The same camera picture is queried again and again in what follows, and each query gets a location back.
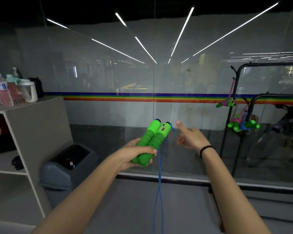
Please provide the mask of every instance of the label on handle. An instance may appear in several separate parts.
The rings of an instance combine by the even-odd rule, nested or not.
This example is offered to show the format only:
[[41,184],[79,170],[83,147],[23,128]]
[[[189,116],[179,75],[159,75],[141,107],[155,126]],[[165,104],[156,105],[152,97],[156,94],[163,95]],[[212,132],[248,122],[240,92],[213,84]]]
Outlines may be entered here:
[[0,83],[0,90],[7,90],[8,86],[7,83]]

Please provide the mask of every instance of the right hand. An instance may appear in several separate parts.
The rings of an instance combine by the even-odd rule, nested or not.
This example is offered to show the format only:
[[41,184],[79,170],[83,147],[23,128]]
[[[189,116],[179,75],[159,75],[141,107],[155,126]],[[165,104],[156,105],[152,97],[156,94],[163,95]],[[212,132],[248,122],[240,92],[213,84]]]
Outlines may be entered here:
[[177,145],[184,146],[186,149],[195,149],[198,152],[203,147],[211,145],[199,129],[188,130],[180,121],[176,121],[176,126],[181,131]]

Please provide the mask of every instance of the left hand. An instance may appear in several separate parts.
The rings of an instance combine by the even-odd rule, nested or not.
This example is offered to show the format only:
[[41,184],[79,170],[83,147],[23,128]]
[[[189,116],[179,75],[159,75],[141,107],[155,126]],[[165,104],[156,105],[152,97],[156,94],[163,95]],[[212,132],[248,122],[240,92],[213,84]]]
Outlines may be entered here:
[[121,166],[119,167],[120,171],[125,171],[133,166],[139,166],[138,164],[132,163],[131,160],[133,160],[141,153],[151,153],[156,156],[157,150],[152,148],[151,146],[136,146],[140,139],[141,138],[137,138],[129,141],[126,145],[124,145],[111,155],[121,159]]

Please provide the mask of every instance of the jump rope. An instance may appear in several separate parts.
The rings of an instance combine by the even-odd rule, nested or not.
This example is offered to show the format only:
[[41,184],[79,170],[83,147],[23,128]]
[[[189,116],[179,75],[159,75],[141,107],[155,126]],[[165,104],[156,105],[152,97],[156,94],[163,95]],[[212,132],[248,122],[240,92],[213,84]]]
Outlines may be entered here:
[[[162,227],[161,227],[161,233],[164,234],[164,210],[163,210],[163,198],[162,198],[162,192],[160,189],[161,185],[161,169],[162,169],[162,163],[163,158],[165,154],[165,149],[167,145],[168,140],[168,133],[170,130],[175,131],[175,129],[172,127],[172,124],[169,122],[161,124],[160,119],[155,119],[151,122],[149,127],[147,128],[145,134],[142,136],[141,140],[137,143],[137,146],[151,146],[154,149],[157,149],[157,156],[158,156],[158,162],[159,162],[159,172],[158,172],[158,189],[157,194],[155,198],[155,205],[154,205],[154,215],[153,215],[153,234],[155,234],[155,213],[156,213],[156,204],[157,204],[157,198],[158,195],[160,195],[160,203],[161,203],[161,211],[162,211]],[[160,155],[160,145],[165,140],[164,149],[162,156]],[[137,157],[135,157],[132,162],[137,163],[141,166],[147,166],[150,163],[150,159],[153,157],[153,154],[149,153],[142,153],[139,154]]]

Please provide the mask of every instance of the blue rope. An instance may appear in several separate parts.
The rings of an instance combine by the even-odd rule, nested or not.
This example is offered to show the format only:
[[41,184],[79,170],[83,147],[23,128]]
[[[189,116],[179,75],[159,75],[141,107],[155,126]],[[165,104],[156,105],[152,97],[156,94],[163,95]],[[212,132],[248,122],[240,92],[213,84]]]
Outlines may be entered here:
[[250,128],[247,128],[247,127],[244,126],[246,116],[247,116],[247,113],[245,113],[245,114],[243,115],[243,117],[242,117],[242,123],[241,123],[240,126],[239,126],[239,129],[240,129],[240,130],[250,130]]
[[156,203],[157,203],[158,194],[160,194],[160,203],[161,203],[161,208],[162,208],[162,232],[161,233],[164,234],[164,210],[163,210],[163,199],[162,199],[162,192],[160,190],[160,185],[161,185],[161,181],[162,181],[162,176],[161,176],[162,162],[163,162],[163,157],[165,154],[167,140],[168,140],[168,137],[166,137],[166,140],[165,140],[165,145],[164,145],[164,150],[163,150],[162,156],[160,156],[160,148],[158,148],[158,150],[157,150],[158,162],[159,162],[160,167],[159,167],[159,172],[158,172],[158,190],[157,190],[157,194],[156,194],[156,198],[155,198],[155,206],[154,206],[154,214],[153,214],[153,234],[155,234],[155,211],[156,211]]

